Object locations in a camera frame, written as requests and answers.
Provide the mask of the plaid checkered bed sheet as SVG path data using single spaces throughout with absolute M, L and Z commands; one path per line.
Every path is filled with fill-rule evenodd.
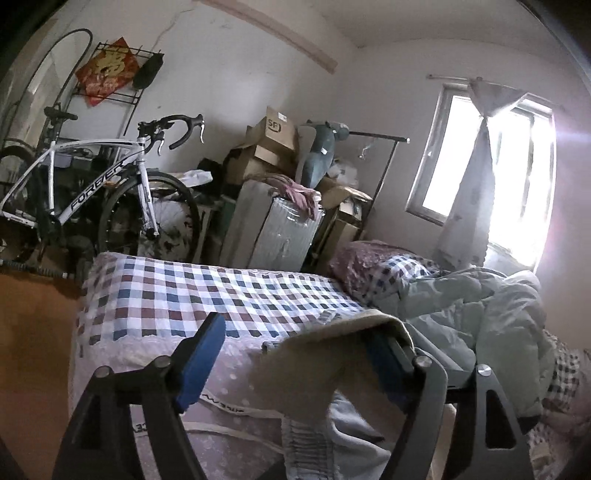
M 352 316 L 375 308 L 346 294 L 338 280 L 284 271 L 231 269 L 105 253 L 82 292 L 69 370 L 77 400 L 93 369 L 139 364 L 156 350 L 193 335 L 213 311 L 224 315 L 233 339 L 281 339 L 322 315 Z M 529 433 L 535 475 L 552 479 L 572 456 L 589 419 L 536 416 Z

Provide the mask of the light blue grey garment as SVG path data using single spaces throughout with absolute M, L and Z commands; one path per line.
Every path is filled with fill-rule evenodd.
M 341 394 L 317 425 L 283 418 L 281 442 L 286 476 L 298 480 L 378 479 L 396 445 Z

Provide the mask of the teal plush toy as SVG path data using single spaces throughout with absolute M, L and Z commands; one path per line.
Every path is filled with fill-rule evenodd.
M 297 126 L 297 135 L 295 180 L 315 189 L 332 166 L 335 144 L 349 137 L 349 127 L 339 122 L 308 120 Z

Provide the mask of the stacked cardboard boxes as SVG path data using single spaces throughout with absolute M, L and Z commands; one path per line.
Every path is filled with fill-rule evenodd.
M 223 161 L 224 193 L 235 205 L 219 264 L 325 274 L 372 202 L 356 188 L 356 168 L 337 157 L 350 135 L 339 122 L 294 125 L 268 108 Z

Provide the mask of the white road bicycle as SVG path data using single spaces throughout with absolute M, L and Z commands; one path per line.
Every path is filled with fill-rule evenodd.
M 183 145 L 205 130 L 204 116 L 175 114 L 141 122 L 137 137 L 51 141 L 38 156 L 17 144 L 1 151 L 1 264 L 14 270 L 52 276 L 42 267 L 50 245 L 66 249 L 71 270 L 86 274 L 98 253 L 119 252 L 190 263 L 197 255 L 201 220 L 193 189 L 172 174 L 146 166 L 175 123 Z M 97 177 L 58 203 L 55 180 L 59 155 L 93 154 Z

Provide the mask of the plaid pillow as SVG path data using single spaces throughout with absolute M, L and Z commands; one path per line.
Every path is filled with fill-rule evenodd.
M 438 276 L 433 260 L 378 240 L 353 241 L 339 247 L 328 272 L 353 299 L 369 306 L 374 299 L 398 291 L 401 280 Z

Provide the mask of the window with curtain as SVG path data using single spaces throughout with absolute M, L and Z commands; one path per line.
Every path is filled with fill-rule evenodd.
M 480 77 L 436 79 L 408 212 L 440 226 L 433 257 L 448 269 L 536 270 L 553 209 L 555 104 Z

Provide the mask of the red fu decoration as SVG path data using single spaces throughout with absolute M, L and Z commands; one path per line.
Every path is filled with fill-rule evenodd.
M 76 79 L 90 107 L 127 85 L 139 70 L 139 64 L 123 37 L 108 44 L 76 72 Z

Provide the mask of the tan khaki garment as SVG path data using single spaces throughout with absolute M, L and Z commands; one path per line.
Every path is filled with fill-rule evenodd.
M 400 426 L 408 401 L 413 340 L 379 310 L 314 325 L 253 359 L 249 383 L 262 404 L 314 424 L 336 393 L 376 429 Z

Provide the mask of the plaid folded quilt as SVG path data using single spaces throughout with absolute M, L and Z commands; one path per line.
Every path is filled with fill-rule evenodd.
M 573 349 L 545 331 L 554 353 L 554 371 L 543 399 L 543 414 L 590 418 L 590 350 Z

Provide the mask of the pink cloth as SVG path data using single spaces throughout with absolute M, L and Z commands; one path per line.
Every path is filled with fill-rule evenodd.
M 321 217 L 322 194 L 315 189 L 304 187 L 283 174 L 263 176 L 262 182 L 273 189 L 273 194 L 290 201 L 301 213 L 312 220 Z

